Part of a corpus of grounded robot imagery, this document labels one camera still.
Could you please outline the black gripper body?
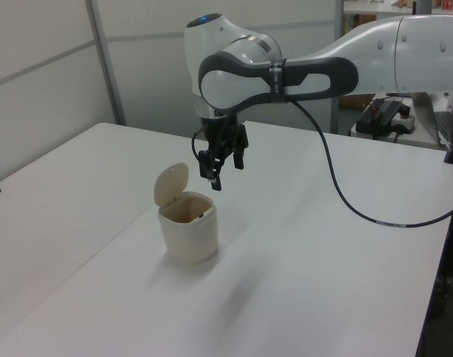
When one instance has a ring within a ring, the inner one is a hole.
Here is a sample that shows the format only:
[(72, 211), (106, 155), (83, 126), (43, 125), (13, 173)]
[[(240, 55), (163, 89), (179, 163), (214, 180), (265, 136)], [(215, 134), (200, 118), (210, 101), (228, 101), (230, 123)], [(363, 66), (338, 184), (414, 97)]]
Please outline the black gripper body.
[(233, 142), (239, 130), (237, 115), (202, 118), (201, 123), (208, 141), (206, 152), (215, 157), (228, 157), (233, 152)]

